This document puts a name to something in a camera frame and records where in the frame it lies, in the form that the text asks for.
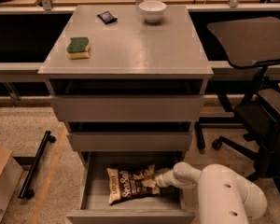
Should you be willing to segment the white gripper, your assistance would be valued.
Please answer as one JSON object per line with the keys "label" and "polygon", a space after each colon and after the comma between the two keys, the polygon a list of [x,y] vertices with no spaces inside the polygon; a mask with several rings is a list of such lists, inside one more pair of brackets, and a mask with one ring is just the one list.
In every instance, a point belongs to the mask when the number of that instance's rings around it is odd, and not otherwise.
{"label": "white gripper", "polygon": [[141,181],[144,187],[154,188],[156,184],[160,188],[167,188],[176,185],[176,178],[172,169],[158,170],[153,179],[144,179]]}

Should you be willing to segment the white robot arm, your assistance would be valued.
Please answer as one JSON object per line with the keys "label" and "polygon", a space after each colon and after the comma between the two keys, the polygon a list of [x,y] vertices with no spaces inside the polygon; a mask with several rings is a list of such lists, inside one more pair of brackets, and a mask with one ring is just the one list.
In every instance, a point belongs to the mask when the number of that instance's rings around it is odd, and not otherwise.
{"label": "white robot arm", "polygon": [[182,161],[150,177],[159,188],[196,184],[200,224],[249,224],[249,219],[258,219],[267,210],[261,188],[224,165],[210,164],[199,170]]}

